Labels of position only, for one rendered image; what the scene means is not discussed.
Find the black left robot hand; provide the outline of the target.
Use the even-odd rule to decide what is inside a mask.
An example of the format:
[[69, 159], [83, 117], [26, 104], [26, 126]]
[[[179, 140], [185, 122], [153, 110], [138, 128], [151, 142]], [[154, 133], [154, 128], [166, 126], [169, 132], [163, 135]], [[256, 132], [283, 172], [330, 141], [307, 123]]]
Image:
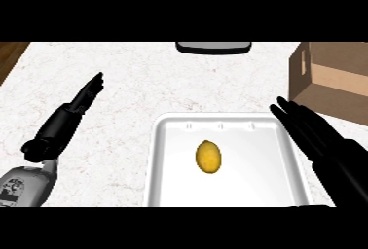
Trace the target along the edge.
[[60, 106], [35, 138], [24, 144], [21, 151], [26, 153], [27, 161], [42, 162], [60, 157], [75, 137], [82, 116], [103, 90], [103, 73], [98, 73], [80, 89], [73, 102]]

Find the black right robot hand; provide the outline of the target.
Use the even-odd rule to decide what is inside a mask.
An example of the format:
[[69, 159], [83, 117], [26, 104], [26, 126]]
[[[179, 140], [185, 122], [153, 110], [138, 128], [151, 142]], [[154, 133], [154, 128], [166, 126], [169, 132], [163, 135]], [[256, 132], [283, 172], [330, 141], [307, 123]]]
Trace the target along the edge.
[[368, 151], [344, 138], [327, 120], [304, 105], [277, 98], [271, 112], [280, 119], [336, 207], [368, 208]]

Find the brown cardboard box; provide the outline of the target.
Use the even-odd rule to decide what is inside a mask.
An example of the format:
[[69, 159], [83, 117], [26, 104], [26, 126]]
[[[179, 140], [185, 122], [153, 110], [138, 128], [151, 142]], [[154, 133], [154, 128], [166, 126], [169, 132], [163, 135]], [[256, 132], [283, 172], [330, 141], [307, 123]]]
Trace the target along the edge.
[[368, 125], [368, 42], [302, 42], [290, 56], [290, 101]]

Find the white plastic tray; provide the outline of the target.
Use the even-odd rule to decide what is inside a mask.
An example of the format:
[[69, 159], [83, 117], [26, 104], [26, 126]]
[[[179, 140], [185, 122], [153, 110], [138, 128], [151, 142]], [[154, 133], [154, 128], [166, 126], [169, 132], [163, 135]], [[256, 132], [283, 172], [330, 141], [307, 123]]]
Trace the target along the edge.
[[[196, 163], [203, 141], [221, 149], [222, 166]], [[153, 127], [144, 204], [165, 207], [290, 207], [313, 196], [295, 146], [270, 113], [169, 113]]]

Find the yellow lemon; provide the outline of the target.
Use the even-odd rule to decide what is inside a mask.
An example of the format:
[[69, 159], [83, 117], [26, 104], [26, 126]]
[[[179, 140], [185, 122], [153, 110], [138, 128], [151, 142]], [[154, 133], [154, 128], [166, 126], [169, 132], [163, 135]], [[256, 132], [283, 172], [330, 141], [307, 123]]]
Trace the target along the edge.
[[222, 166], [222, 152], [218, 145], [205, 140], [197, 147], [196, 162], [206, 173], [216, 173]]

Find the dark grey appliance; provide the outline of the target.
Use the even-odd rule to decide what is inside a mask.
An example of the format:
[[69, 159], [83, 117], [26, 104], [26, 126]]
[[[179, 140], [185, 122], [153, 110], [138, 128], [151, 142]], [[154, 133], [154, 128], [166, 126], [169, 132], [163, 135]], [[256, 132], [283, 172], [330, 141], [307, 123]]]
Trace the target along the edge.
[[243, 54], [250, 51], [250, 42], [178, 42], [182, 53], [194, 54]]

